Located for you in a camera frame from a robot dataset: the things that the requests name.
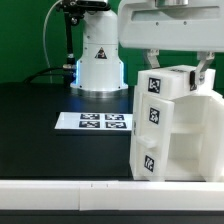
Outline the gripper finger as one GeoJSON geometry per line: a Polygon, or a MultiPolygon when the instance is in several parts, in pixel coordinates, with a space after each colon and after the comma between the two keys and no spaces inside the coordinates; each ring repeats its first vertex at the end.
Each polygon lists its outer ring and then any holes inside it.
{"type": "Polygon", "coordinates": [[[159,56],[158,49],[146,49],[144,51],[144,59],[151,69],[160,67],[158,56],[159,56]]]}
{"type": "Polygon", "coordinates": [[[190,72],[189,77],[189,85],[190,90],[194,91],[197,89],[198,85],[202,85],[205,82],[205,72],[209,68],[210,64],[213,62],[215,58],[214,52],[198,52],[197,59],[199,60],[199,64],[197,65],[195,70],[190,72]]]}

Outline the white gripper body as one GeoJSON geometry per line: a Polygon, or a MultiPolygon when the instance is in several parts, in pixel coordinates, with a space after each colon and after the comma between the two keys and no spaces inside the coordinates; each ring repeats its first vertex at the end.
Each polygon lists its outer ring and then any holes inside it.
{"type": "Polygon", "coordinates": [[[122,0],[125,48],[224,52],[224,0],[122,0]]]}

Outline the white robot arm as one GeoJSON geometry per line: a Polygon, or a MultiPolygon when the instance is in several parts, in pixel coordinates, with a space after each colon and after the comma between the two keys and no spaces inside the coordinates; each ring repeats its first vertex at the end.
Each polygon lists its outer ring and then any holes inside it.
{"type": "Polygon", "coordinates": [[[117,12],[87,10],[72,87],[91,96],[126,89],[120,46],[144,49],[152,68],[161,50],[195,52],[190,85],[202,85],[214,55],[224,52],[224,0],[121,0],[117,12]]]}

